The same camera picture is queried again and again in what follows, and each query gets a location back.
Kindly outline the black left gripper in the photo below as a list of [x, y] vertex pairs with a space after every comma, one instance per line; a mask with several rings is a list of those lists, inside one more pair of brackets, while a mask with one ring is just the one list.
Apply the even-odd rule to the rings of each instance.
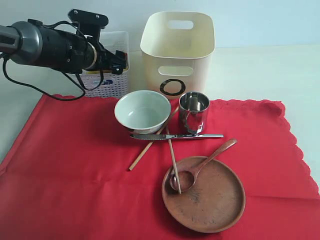
[[124, 65], [118, 64], [118, 61], [126, 61], [126, 53], [116, 50], [115, 54], [107, 50], [101, 43], [96, 46], [97, 60], [93, 66], [95, 71], [111, 71], [114, 75], [121, 75], [124, 71]]

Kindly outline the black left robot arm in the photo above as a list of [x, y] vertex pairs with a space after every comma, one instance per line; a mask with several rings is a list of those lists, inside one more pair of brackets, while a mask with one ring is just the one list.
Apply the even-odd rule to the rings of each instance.
[[46, 67], [81, 74], [82, 71], [109, 70], [120, 75], [127, 67], [127, 55], [105, 49], [100, 43], [101, 30], [107, 18], [72, 20], [76, 33], [59, 30], [63, 21], [45, 25], [29, 19], [0, 27], [0, 51], [20, 65]]

